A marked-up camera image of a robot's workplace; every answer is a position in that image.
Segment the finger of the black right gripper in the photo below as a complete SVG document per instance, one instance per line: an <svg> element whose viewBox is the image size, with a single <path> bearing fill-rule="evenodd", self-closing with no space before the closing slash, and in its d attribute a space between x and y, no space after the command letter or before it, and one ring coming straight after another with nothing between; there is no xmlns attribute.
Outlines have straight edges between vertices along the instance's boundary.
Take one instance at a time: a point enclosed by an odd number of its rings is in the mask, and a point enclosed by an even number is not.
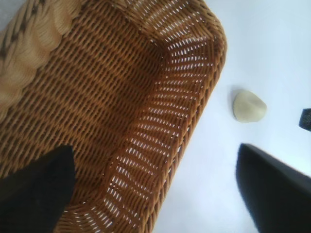
<svg viewBox="0 0 311 233"><path fill-rule="evenodd" d="M300 128L311 132L311 108L302 110L298 125Z"/></svg>

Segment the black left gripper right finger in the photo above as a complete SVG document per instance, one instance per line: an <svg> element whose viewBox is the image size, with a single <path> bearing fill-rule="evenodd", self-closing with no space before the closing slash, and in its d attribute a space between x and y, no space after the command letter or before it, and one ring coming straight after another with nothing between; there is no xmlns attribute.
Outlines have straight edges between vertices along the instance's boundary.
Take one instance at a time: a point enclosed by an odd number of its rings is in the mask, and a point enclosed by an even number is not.
<svg viewBox="0 0 311 233"><path fill-rule="evenodd" d="M236 181L260 233L311 231L311 179L251 144L241 144Z"/></svg>

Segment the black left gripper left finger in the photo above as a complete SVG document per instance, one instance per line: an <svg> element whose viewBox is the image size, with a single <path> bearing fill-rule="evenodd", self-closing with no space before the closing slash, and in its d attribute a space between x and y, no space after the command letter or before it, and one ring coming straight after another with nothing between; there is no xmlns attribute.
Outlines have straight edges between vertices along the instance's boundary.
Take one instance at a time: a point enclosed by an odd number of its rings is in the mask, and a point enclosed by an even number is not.
<svg viewBox="0 0 311 233"><path fill-rule="evenodd" d="M72 146L59 146L0 180L0 231L51 233L75 184Z"/></svg>

